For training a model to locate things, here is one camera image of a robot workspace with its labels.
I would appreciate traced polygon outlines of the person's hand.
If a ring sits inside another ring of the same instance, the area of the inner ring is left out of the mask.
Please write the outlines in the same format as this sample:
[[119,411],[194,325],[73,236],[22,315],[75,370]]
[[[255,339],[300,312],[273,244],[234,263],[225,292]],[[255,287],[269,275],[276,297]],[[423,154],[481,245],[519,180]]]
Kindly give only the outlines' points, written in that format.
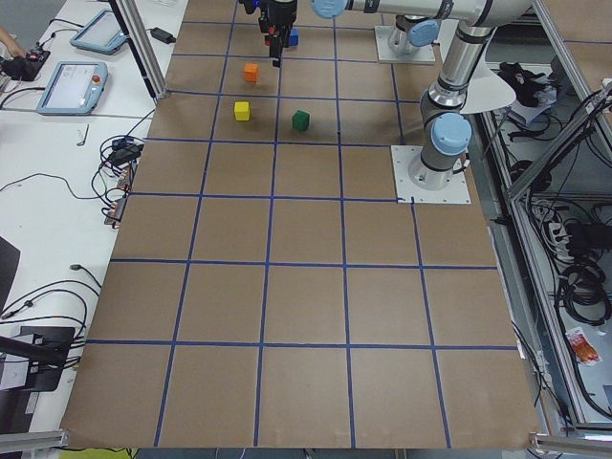
[[16,39],[8,33],[3,27],[0,27],[1,43],[7,48],[12,57],[25,57],[26,52],[16,41]]

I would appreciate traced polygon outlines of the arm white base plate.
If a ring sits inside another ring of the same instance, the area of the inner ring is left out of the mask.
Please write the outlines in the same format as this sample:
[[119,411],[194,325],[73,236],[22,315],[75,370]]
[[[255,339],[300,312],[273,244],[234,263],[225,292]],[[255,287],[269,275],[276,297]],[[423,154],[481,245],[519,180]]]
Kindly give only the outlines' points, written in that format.
[[420,145],[392,145],[390,151],[399,204],[471,204],[465,171],[459,159],[452,169],[438,172],[423,164]]
[[395,26],[376,26],[375,38],[378,61],[381,63],[433,65],[436,61],[431,44],[422,47],[412,45],[407,33]]

